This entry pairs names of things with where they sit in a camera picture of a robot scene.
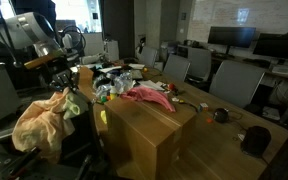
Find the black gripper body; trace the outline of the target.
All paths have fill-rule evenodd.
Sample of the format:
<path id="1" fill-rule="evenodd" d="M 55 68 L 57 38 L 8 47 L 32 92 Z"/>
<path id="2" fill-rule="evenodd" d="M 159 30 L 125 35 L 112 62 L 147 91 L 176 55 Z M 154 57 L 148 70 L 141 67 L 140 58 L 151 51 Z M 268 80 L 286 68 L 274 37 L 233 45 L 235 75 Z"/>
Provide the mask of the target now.
<path id="1" fill-rule="evenodd" d="M 55 65 L 51 68 L 51 82 L 49 86 L 56 90 L 63 92 L 65 88 L 68 88 L 72 92 L 75 92 L 77 87 L 78 75 L 73 72 L 67 66 Z"/>

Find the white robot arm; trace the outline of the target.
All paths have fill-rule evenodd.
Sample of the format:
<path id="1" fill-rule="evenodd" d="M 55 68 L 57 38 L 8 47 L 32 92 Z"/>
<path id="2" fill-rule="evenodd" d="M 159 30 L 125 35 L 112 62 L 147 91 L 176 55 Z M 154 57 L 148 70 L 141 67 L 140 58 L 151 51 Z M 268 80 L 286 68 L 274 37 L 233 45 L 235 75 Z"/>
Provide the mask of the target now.
<path id="1" fill-rule="evenodd" d="M 43 15 L 0 16 L 0 58 L 16 90 L 43 87 L 63 91 L 74 87 L 66 54 Z"/>

